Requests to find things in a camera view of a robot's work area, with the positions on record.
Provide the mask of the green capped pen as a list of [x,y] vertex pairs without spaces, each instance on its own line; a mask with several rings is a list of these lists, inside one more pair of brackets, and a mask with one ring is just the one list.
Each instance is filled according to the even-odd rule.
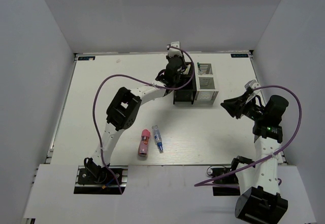
[[202,72],[202,70],[201,70],[201,65],[200,65],[199,62],[197,63],[197,66],[198,66],[198,73],[199,73],[199,74],[202,74],[203,72]]

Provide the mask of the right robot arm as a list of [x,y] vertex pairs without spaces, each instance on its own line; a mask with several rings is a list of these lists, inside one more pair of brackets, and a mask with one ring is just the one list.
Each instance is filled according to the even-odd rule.
[[288,105],[285,98],[273,95],[263,106],[259,95],[249,92],[221,103],[231,117],[254,121],[256,159],[237,157],[229,170],[230,179],[240,188],[235,217],[247,223],[279,223],[287,212],[288,201],[281,197],[278,185],[278,149],[283,138],[279,124]]

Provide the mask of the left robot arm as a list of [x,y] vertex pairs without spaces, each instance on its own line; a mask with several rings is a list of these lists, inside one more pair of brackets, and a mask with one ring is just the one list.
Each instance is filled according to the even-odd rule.
[[145,103],[154,99],[163,98],[173,90],[182,89],[186,85],[180,84],[181,75],[186,71],[187,65],[184,55],[167,55],[168,64],[161,70],[155,81],[156,83],[142,82],[144,86],[136,89],[127,89],[121,87],[106,111],[106,126],[103,134],[100,133],[96,118],[95,107],[101,88],[104,82],[99,86],[92,108],[92,117],[96,133],[99,137],[99,145],[91,157],[84,159],[84,167],[90,177],[96,183],[103,183],[108,176],[115,177],[115,174],[109,169],[111,155],[122,135],[135,122],[139,109]]

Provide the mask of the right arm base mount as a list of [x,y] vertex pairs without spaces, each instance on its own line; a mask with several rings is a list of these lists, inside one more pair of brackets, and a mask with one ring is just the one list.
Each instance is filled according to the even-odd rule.
[[[209,177],[214,178],[219,175],[223,175],[231,171],[230,167],[224,165],[212,165],[210,166],[206,173]],[[224,185],[231,186],[239,186],[238,178],[236,175],[227,176],[225,178],[215,180],[212,183],[217,184],[217,186],[213,186],[213,195],[215,197],[225,197],[225,196],[239,196],[240,190],[239,188],[230,188],[225,187]]]

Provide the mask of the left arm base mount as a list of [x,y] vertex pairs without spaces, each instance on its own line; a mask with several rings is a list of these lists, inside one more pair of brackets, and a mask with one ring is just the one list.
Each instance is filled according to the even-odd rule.
[[106,172],[99,179],[95,180],[93,175],[85,168],[79,167],[74,186],[74,194],[77,195],[121,195],[127,184],[127,167],[112,167],[111,170],[116,175],[120,188],[111,174]]

